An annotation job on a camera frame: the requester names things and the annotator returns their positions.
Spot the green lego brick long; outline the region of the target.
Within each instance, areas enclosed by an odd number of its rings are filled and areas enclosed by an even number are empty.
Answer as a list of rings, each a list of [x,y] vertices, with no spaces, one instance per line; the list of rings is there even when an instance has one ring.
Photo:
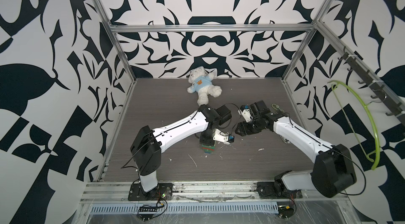
[[[212,154],[215,151],[215,147],[214,146],[205,146],[202,145],[201,148],[203,149],[204,153],[206,154]]]

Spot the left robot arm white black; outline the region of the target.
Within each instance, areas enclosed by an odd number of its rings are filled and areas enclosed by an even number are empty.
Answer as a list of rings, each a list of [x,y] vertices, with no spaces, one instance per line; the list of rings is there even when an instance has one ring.
[[[233,135],[221,132],[220,128],[231,118],[231,111],[225,105],[217,109],[202,105],[170,125],[155,129],[142,127],[130,147],[141,190],[150,192],[158,187],[156,171],[161,165],[161,154],[185,138],[200,133],[199,143],[205,152],[212,152],[217,142],[233,143]]]

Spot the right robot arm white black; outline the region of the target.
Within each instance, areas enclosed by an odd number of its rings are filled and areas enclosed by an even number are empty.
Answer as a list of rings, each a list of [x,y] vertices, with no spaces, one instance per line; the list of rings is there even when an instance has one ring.
[[[275,191],[282,195],[290,191],[316,190],[332,198],[357,182],[355,163],[343,145],[333,145],[297,125],[285,113],[267,113],[252,117],[236,127],[240,136],[270,130],[301,150],[314,164],[309,171],[288,171],[275,177]]]

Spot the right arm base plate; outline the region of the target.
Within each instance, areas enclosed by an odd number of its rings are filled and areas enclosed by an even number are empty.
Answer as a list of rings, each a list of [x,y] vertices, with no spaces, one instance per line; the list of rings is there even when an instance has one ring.
[[[301,199],[300,190],[288,190],[281,182],[258,182],[256,191],[261,199]]]

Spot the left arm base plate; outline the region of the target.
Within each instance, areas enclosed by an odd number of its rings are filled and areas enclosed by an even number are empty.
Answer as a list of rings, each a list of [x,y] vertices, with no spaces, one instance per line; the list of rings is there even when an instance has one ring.
[[[172,183],[158,183],[157,187],[149,192],[145,192],[140,183],[134,183],[130,187],[129,201],[148,201],[148,200],[170,200],[173,195]]]

